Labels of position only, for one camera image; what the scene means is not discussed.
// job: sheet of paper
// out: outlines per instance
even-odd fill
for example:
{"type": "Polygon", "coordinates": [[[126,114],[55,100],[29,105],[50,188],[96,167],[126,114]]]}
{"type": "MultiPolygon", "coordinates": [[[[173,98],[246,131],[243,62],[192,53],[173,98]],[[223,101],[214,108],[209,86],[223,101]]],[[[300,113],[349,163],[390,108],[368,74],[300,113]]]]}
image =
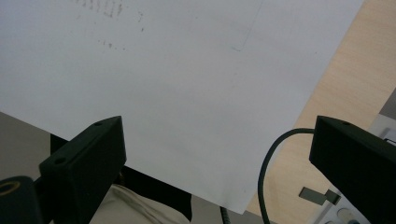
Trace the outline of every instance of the sheet of paper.
{"type": "Polygon", "coordinates": [[[1,1],[0,111],[65,139],[122,115],[128,166],[242,213],[361,3],[1,1]]]}

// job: black cable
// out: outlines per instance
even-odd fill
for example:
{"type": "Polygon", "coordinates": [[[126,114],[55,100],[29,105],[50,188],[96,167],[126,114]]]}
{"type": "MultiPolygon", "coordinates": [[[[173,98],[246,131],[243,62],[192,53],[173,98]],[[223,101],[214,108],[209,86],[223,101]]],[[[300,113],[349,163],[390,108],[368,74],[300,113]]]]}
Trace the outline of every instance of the black cable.
{"type": "Polygon", "coordinates": [[[230,219],[228,218],[227,209],[221,207],[220,208],[220,212],[221,212],[221,219],[223,220],[223,223],[224,224],[231,224],[230,219]]]}
{"type": "Polygon", "coordinates": [[[259,204],[260,204],[260,210],[262,212],[262,221],[265,224],[270,224],[270,219],[268,217],[267,211],[265,209],[265,202],[264,202],[264,178],[265,178],[265,172],[268,167],[268,163],[271,160],[271,157],[273,156],[277,146],[279,146],[280,143],[282,143],[285,139],[288,137],[295,135],[297,133],[314,133],[314,129],[293,129],[291,131],[288,131],[284,134],[282,134],[280,137],[278,137],[275,142],[271,145],[270,149],[267,152],[267,155],[265,156],[264,161],[262,162],[262,169],[260,170],[260,175],[259,175],[259,185],[258,185],[258,195],[259,195],[259,204]]]}

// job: metal bracket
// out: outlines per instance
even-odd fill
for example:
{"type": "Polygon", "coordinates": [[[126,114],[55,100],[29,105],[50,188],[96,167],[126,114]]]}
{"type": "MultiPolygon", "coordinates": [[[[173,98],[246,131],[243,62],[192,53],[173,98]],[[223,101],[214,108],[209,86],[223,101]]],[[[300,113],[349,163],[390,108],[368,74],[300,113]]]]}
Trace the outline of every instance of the metal bracket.
{"type": "Polygon", "coordinates": [[[300,198],[304,198],[311,203],[317,203],[319,205],[323,205],[324,202],[329,201],[330,203],[337,205],[341,199],[341,196],[332,192],[331,190],[327,190],[325,194],[321,194],[312,189],[303,187],[300,194],[298,195],[300,198]]]}

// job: light wood surface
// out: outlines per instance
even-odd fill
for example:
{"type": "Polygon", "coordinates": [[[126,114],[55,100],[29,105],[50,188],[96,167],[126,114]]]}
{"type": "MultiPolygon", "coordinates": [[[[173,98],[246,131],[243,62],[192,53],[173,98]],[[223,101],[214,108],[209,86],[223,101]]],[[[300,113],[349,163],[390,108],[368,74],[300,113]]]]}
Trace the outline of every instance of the light wood surface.
{"type": "MultiPolygon", "coordinates": [[[[295,127],[313,128],[324,115],[368,129],[395,87],[396,1],[365,1],[295,127]]],[[[330,186],[308,160],[311,141],[306,134],[288,140],[265,179],[276,223],[307,223],[320,206],[298,197],[302,187],[324,193],[330,186]]],[[[247,210],[260,214],[257,195],[247,210]]]]}

